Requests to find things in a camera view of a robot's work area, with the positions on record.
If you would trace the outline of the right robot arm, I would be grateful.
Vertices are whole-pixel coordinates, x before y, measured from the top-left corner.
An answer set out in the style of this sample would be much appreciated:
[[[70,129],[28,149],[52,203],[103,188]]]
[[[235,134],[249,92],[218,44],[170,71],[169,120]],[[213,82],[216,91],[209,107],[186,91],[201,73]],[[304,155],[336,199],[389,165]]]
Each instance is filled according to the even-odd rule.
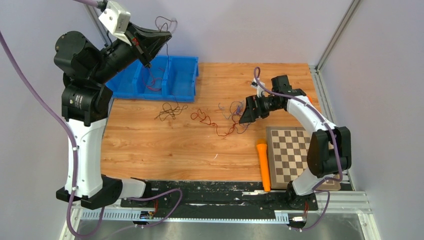
[[[246,97],[246,105],[239,122],[253,123],[265,119],[270,112],[285,110],[295,117],[309,133],[307,167],[296,179],[288,183],[284,201],[292,209],[298,209],[318,191],[326,181],[341,182],[342,172],[352,165],[351,132],[343,126],[336,126],[324,117],[300,88],[294,89],[287,75],[271,80],[272,88],[267,89],[257,74],[251,85],[256,94]]]

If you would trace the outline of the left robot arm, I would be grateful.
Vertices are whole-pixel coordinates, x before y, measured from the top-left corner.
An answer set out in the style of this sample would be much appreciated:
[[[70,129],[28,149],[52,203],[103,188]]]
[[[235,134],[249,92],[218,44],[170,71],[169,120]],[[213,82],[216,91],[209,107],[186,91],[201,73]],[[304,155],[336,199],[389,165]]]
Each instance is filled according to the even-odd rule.
[[[152,186],[139,178],[113,178],[101,173],[101,148],[113,91],[107,82],[135,61],[151,61],[172,38],[169,31],[129,23],[124,36],[98,49],[81,32],[69,31],[55,44],[54,64],[63,71],[61,115],[69,131],[69,164],[58,200],[96,210],[119,199],[140,207],[153,201]]]

